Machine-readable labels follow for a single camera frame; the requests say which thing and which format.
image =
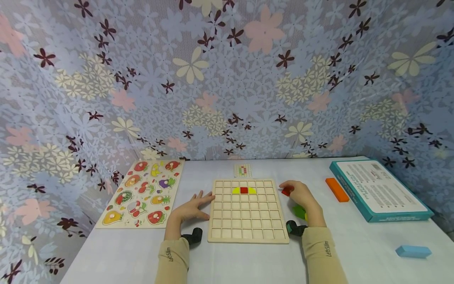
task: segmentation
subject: child's hand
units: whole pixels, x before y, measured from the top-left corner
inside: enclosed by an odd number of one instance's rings
[[[202,211],[199,210],[198,207],[205,203],[211,202],[215,198],[215,196],[213,195],[212,192],[209,192],[204,197],[202,197],[202,195],[203,190],[201,190],[198,195],[194,194],[190,201],[174,209],[170,214],[170,218],[176,218],[180,222],[184,222],[192,218],[209,220],[210,215],[203,213]]]
[[[290,198],[305,209],[319,207],[311,191],[304,183],[296,180],[288,180],[279,185],[281,188],[289,188]]]

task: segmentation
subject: child's arm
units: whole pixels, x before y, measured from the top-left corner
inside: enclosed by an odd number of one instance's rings
[[[190,201],[179,206],[167,220],[164,241],[159,249],[158,274],[155,284],[185,284],[188,280],[189,269],[189,243],[181,238],[180,226],[186,220],[201,218],[209,220],[210,216],[198,209],[202,204],[211,202],[214,199],[212,193],[202,197],[203,191],[195,195]]]
[[[307,213],[309,228],[304,230],[302,242],[309,284],[347,284],[347,278],[334,247],[333,237],[326,227],[323,210],[308,187],[302,182],[293,180],[286,181],[279,187],[290,188],[290,198],[301,205]]]

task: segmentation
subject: floral fabric backdrop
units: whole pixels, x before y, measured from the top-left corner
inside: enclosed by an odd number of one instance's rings
[[[137,159],[367,155],[453,237],[452,0],[0,1],[0,278],[58,283]]]

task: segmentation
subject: white table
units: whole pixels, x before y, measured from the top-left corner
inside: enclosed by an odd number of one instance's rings
[[[350,284],[452,283],[454,243],[432,221],[367,223],[355,205],[339,203],[325,183],[333,177],[329,159],[224,160],[186,162],[175,199],[178,206],[200,189],[207,192],[214,179],[233,178],[234,164],[251,164],[252,177],[306,183],[325,212],[336,250]],[[296,220],[293,203],[279,194],[285,221]],[[209,206],[203,209],[209,213]],[[191,249],[188,283],[251,284],[304,283],[301,239],[290,244],[211,244],[208,222],[183,224],[182,233],[203,229],[201,244]],[[164,229],[94,229],[71,264],[62,283],[153,283]],[[402,244],[427,246],[427,259],[401,258]]]

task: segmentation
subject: wooden grid board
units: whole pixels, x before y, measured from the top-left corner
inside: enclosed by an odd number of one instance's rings
[[[233,172],[236,178],[251,178],[251,164],[236,164],[233,167]]]
[[[208,242],[289,243],[272,179],[215,180],[213,193]]]
[[[95,227],[165,228],[183,166],[183,160],[134,162]]]

